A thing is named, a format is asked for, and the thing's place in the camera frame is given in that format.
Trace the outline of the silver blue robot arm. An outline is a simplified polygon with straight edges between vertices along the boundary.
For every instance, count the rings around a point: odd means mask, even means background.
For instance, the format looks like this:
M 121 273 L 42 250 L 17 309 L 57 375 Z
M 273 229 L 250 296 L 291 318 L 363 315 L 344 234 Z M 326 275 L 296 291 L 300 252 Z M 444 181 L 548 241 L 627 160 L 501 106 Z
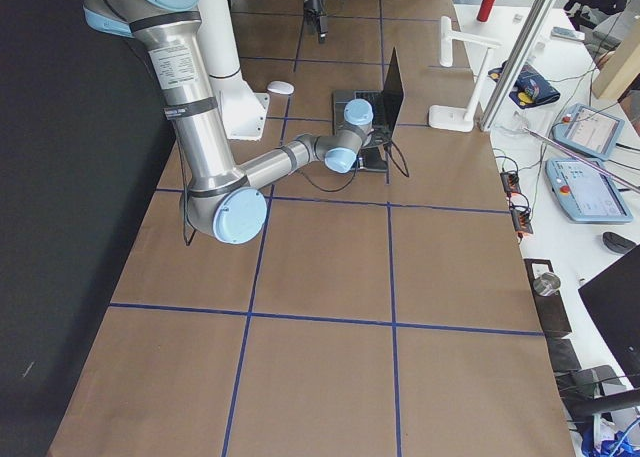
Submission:
M 269 98 L 243 79 L 228 0 L 84 0 L 84 12 L 91 28 L 146 47 L 191 174 L 181 207 L 196 231 L 227 244 L 248 242 L 267 216 L 261 188 L 315 161 L 346 173 L 375 142 L 374 108 L 351 98 L 333 134 L 304 134 L 238 164 L 228 136 L 259 137 Z

